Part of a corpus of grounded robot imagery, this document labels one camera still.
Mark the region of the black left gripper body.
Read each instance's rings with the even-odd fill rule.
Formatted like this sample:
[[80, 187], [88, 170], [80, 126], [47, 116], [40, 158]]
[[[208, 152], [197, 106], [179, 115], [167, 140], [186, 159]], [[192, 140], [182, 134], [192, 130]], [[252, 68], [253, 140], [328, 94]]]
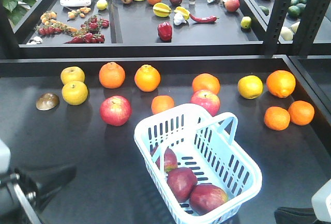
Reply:
[[20, 176], [9, 172], [10, 149], [1, 140], [1, 218], [23, 210], [30, 223], [39, 223], [39, 218], [19, 185]]

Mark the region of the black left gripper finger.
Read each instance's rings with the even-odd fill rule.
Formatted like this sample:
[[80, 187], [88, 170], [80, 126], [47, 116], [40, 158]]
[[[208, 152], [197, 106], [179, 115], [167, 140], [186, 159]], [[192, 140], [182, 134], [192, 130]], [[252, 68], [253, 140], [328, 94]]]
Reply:
[[24, 166], [15, 168], [19, 175], [19, 185], [29, 202], [43, 211], [55, 195], [76, 176], [75, 165], [56, 165], [47, 167]]

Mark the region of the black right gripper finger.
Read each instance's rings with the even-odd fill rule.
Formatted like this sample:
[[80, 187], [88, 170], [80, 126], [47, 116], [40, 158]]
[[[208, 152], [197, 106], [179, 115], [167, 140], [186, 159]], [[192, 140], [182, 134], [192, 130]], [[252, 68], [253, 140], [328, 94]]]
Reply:
[[313, 208], [279, 207], [274, 212], [276, 223], [313, 224], [321, 223]]

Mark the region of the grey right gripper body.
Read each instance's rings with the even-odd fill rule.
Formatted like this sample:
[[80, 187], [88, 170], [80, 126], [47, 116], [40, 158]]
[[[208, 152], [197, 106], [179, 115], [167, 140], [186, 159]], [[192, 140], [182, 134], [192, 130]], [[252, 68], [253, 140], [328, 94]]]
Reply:
[[311, 198], [315, 216], [320, 221], [330, 221], [330, 185], [328, 180]]

